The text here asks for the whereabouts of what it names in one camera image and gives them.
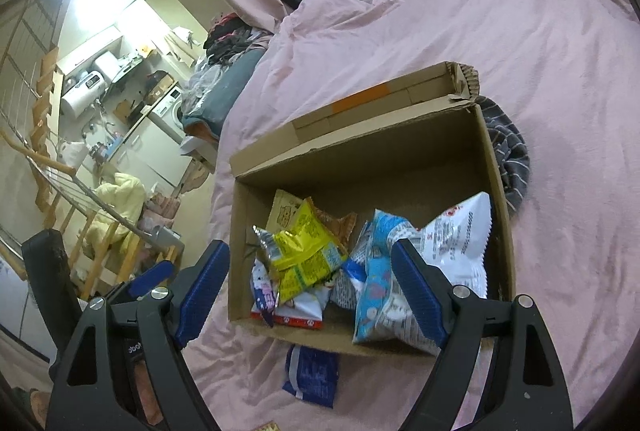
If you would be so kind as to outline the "person left hand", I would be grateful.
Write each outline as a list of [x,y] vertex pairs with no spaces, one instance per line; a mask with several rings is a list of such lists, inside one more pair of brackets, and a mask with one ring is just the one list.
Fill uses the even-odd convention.
[[149,425],[158,425],[164,420],[164,416],[158,405],[145,361],[137,361],[134,364],[134,382],[146,421]]

